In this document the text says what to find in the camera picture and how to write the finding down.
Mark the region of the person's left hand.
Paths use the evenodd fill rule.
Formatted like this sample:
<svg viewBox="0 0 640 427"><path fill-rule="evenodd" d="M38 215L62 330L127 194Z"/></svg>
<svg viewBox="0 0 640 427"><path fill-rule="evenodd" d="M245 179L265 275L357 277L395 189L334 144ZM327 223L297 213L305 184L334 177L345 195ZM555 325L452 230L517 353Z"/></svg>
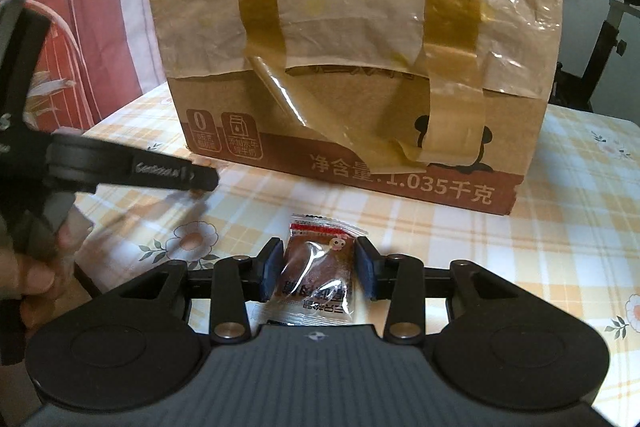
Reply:
<svg viewBox="0 0 640 427"><path fill-rule="evenodd" d="M56 256L49 262L17 254L1 246L1 299L16 299L25 337L43 324L91 299L74 275L75 255L93 230L93 223L73 207L56 236Z"/></svg>

